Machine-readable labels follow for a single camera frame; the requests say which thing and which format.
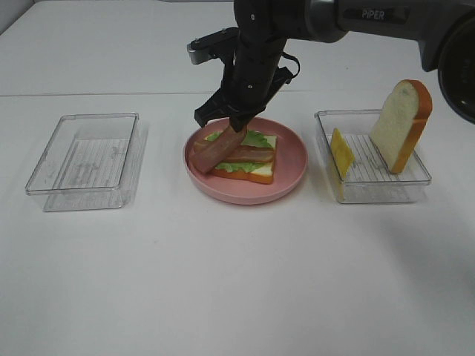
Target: pink plate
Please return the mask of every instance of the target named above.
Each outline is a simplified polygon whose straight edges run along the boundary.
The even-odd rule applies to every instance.
[[[249,123],[249,130],[277,136],[277,156],[275,160],[274,182],[260,184],[244,180],[227,179],[201,174],[189,162],[193,153],[193,143],[212,132],[223,130],[229,124],[221,119],[208,124],[191,135],[183,149],[186,170],[193,183],[211,197],[233,204],[263,204],[279,199],[289,193],[301,181],[307,169],[308,155],[304,143],[295,132],[277,122],[255,117]]]

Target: robotic arm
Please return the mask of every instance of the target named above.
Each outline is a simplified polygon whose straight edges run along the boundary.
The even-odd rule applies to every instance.
[[[347,31],[416,40],[422,68],[439,70],[448,104],[475,123],[475,0],[235,0],[238,28],[188,45],[194,64],[224,63],[218,91],[194,118],[229,117],[240,131],[295,77],[279,60],[287,39],[336,42]]]

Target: yellow cheese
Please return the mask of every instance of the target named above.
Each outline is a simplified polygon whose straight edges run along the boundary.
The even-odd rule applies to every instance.
[[[344,179],[347,176],[348,169],[355,160],[355,155],[351,151],[347,141],[341,135],[339,129],[335,128],[332,134],[332,142],[330,144],[332,155],[335,158],[336,167],[340,173],[340,177]]]

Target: white table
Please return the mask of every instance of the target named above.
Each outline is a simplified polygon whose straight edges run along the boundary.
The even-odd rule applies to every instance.
[[[0,355],[473,355],[475,126],[427,85],[433,184],[383,206],[335,202],[312,114],[377,108],[392,83],[278,94],[264,116],[302,136],[309,169],[249,207],[186,174],[207,94],[0,98]],[[134,204],[42,213],[23,188],[59,117],[128,111],[150,125]]]
[[[231,26],[232,3],[41,1],[0,36],[0,96],[214,92],[222,64],[192,65],[186,45]],[[284,90],[378,92],[433,75],[417,43],[401,39],[349,33],[335,44],[291,40],[286,51],[302,72]]]

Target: clear plastic container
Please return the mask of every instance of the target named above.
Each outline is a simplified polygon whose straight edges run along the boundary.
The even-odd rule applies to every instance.
[[[317,143],[335,198],[341,203],[415,202],[425,195],[431,177],[416,152],[401,174],[389,172],[369,133],[380,110],[320,111]],[[338,128],[351,147],[355,161],[341,177],[330,149],[333,129]]]
[[[63,116],[25,187],[43,211],[121,208],[137,188],[146,134],[136,113]]]

